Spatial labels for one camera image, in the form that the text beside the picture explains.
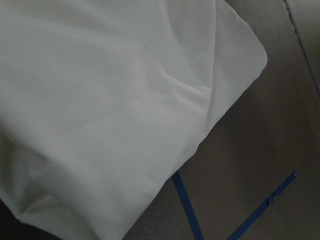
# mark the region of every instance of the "blue painter's tape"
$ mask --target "blue painter's tape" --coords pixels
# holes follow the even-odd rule
[[[176,191],[179,195],[180,201],[182,203],[184,212],[186,214],[186,217],[189,221],[189,225],[191,227],[193,236],[195,240],[204,240],[204,237],[202,235],[195,211],[192,207],[191,201],[189,199],[188,193],[185,189],[185,186],[181,180],[181,177],[178,173],[178,171],[176,171],[173,175],[172,175],[172,180],[174,183],[174,186],[176,188]]]
[[[303,52],[303,55],[304,55],[304,57],[305,57],[305,59],[306,59],[306,63],[307,63],[307,65],[308,65],[309,72],[310,72],[311,77],[312,77],[313,82],[314,82],[315,90],[316,90],[316,92],[318,93],[318,97],[320,98],[320,88],[319,88],[318,82],[317,82],[317,80],[316,80],[314,70],[313,70],[313,68],[311,67],[311,64],[310,64],[310,61],[309,61],[307,52],[306,52],[306,50],[305,50],[305,47],[304,47],[304,45],[302,44],[302,40],[301,40],[299,31],[298,31],[297,25],[296,25],[296,23],[295,23],[294,17],[293,17],[292,14],[291,14],[291,11],[290,11],[290,8],[289,8],[289,5],[288,5],[287,0],[283,0],[283,2],[284,2],[284,5],[285,5],[285,9],[286,9],[286,11],[288,12],[288,16],[289,16],[290,22],[291,22],[291,24],[292,24],[292,26],[293,26],[293,29],[294,29],[296,38],[298,39],[299,45],[300,45],[300,47],[301,47],[301,49],[302,49],[302,52]]]
[[[227,240],[239,239],[250,226],[261,216],[261,214],[274,202],[276,196],[279,196],[296,178],[297,170],[290,176],[235,230]]]

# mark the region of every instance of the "gray surface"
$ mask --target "gray surface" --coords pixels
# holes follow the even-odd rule
[[[320,239],[320,101],[285,6],[282,0],[227,2],[262,42],[268,65],[180,170],[204,237],[226,239],[297,168],[296,181],[241,239]],[[320,26],[314,10],[320,1],[288,2],[319,71],[313,29]],[[4,230],[15,226],[31,239],[56,239],[18,224],[3,206],[0,214]],[[0,234],[8,239],[16,238]],[[164,239],[193,239],[170,179],[125,237]]]

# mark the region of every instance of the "white sheet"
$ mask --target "white sheet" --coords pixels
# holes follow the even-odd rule
[[[120,240],[266,63],[223,0],[0,0],[0,198]]]

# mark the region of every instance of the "white fabric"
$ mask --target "white fabric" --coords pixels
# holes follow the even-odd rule
[[[223,0],[0,0],[0,198],[120,240],[266,63]]]

